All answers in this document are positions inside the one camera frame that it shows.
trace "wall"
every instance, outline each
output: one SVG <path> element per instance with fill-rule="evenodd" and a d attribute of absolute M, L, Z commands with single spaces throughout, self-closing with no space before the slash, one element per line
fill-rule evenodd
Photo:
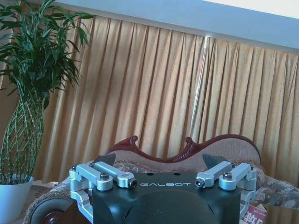
<path fill-rule="evenodd" d="M 299 20 L 202 0 L 57 0 L 115 19 L 299 53 Z"/>

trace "white flower pot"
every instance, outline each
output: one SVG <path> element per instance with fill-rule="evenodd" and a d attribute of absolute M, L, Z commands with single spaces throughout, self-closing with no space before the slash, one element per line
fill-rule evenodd
<path fill-rule="evenodd" d="M 16 220 L 30 191 L 33 177 L 29 182 L 15 185 L 0 185 L 0 224 Z"/>

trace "logo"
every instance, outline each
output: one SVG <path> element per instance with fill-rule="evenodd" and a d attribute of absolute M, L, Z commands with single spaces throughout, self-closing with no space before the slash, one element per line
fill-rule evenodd
<path fill-rule="evenodd" d="M 150 187 L 150 186 L 155 186 L 155 187 L 181 187 L 181 186 L 189 186 L 191 183 L 166 183 L 166 184 L 161 184 L 161 183 L 141 183 L 140 186 L 143 187 Z"/>

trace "sofa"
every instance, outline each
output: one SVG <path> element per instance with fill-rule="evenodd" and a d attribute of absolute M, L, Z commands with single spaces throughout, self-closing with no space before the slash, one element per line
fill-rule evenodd
<path fill-rule="evenodd" d="M 299 209 L 299 189 L 265 174 L 256 145 L 240 135 L 221 135 L 198 144 L 186 138 L 185 148 L 171 158 L 156 158 L 144 153 L 136 145 L 137 136 L 127 138 L 108 149 L 107 161 L 126 172 L 199 172 L 221 161 L 251 164 L 257 169 L 254 203 Z M 73 201 L 69 198 L 70 182 L 66 178 L 50 192 L 37 198 L 28 208 L 24 224 L 51 223 L 63 214 Z"/>

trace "green leaf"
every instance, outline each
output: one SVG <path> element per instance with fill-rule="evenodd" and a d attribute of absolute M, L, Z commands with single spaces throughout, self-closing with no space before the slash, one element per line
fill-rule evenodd
<path fill-rule="evenodd" d="M 50 93 L 49 91 L 45 91 L 43 92 L 43 97 L 44 97 L 44 101 L 43 101 L 43 110 L 45 110 L 50 102 Z"/>
<path fill-rule="evenodd" d="M 55 60 L 55 63 L 56 63 L 57 58 L 58 58 L 58 52 L 57 52 L 56 50 L 53 50 L 53 51 L 52 51 L 52 55 L 53 55 L 54 60 Z"/>
<path fill-rule="evenodd" d="M 4 35 L 0 38 L 0 40 L 8 39 L 10 36 L 11 36 L 11 34 L 4 34 Z"/>
<path fill-rule="evenodd" d="M 64 17 L 63 13 L 52 13 L 51 14 L 52 17 Z"/>
<path fill-rule="evenodd" d="M 22 7 L 19 5 L 11 5 L 6 7 L 6 10 L 11 10 L 11 9 L 17 11 L 18 13 L 22 13 Z"/>
<path fill-rule="evenodd" d="M 44 32 L 44 34 L 42 35 L 42 37 L 47 36 L 50 32 L 51 32 L 51 29 L 48 29 L 46 32 Z"/>
<path fill-rule="evenodd" d="M 74 48 L 77 52 L 79 52 L 78 47 L 76 46 L 76 44 L 75 44 L 73 41 L 71 41 L 71 40 L 67 40 L 67 41 L 70 42 L 70 43 L 72 44 L 73 48 Z"/>
<path fill-rule="evenodd" d="M 73 25 L 73 27 L 74 27 L 74 26 L 75 26 L 75 23 L 74 23 L 74 20 L 72 19 L 73 15 L 64 13 L 64 16 L 65 16 L 65 18 L 66 18 L 65 21 L 70 22 L 70 23 Z"/>
<path fill-rule="evenodd" d="M 44 12 L 49 9 L 49 5 L 53 3 L 55 0 L 45 0 L 43 4 L 39 7 L 38 13 L 44 14 Z"/>
<path fill-rule="evenodd" d="M 39 72 L 38 74 L 37 74 L 37 79 L 36 79 L 36 81 L 38 81 L 38 80 L 40 80 L 40 79 L 43 79 L 44 77 L 45 77 L 45 73 L 44 72 Z"/>
<path fill-rule="evenodd" d="M 21 27 L 22 26 L 19 22 L 14 22 L 14 21 L 3 21 L 3 20 L 0 20 L 0 23 L 2 23 L 4 26 L 6 26 L 9 29 L 11 29 L 11 28 L 17 28 L 17 27 Z"/>
<path fill-rule="evenodd" d="M 52 18 L 52 17 L 48 17 L 50 19 L 50 21 L 48 22 L 48 25 L 53 29 L 53 30 L 58 30 L 59 26 L 57 24 L 57 22 Z"/>
<path fill-rule="evenodd" d="M 88 39 L 86 37 L 85 31 L 81 27 L 77 27 L 78 33 L 79 33 L 79 38 L 80 38 L 80 43 L 83 46 L 84 43 L 88 44 Z"/>
<path fill-rule="evenodd" d="M 18 45 L 20 45 L 21 43 L 20 43 L 20 41 L 19 41 L 19 38 L 18 37 L 14 37 L 14 41 L 18 44 Z"/>
<path fill-rule="evenodd" d="M 29 41 L 24 41 L 23 42 L 23 48 L 24 48 L 24 50 L 30 50 L 31 49 L 31 42 L 29 42 Z"/>
<path fill-rule="evenodd" d="M 90 15 L 90 14 L 85 14 L 80 16 L 80 19 L 84 19 L 84 20 L 88 20 L 88 19 L 92 19 L 94 17 L 94 15 Z"/>
<path fill-rule="evenodd" d="M 55 9 L 60 12 L 64 11 L 64 9 L 61 6 L 49 6 L 48 9 Z"/>
<path fill-rule="evenodd" d="M 3 12 L 0 12 L 0 19 L 5 19 L 8 16 L 13 16 L 13 15 L 14 15 L 13 12 L 5 12 L 5 11 L 3 11 Z"/>
<path fill-rule="evenodd" d="M 29 77 L 30 77 L 31 80 L 35 79 L 35 77 L 36 77 L 36 73 L 35 72 L 29 72 L 28 74 L 29 74 Z"/>

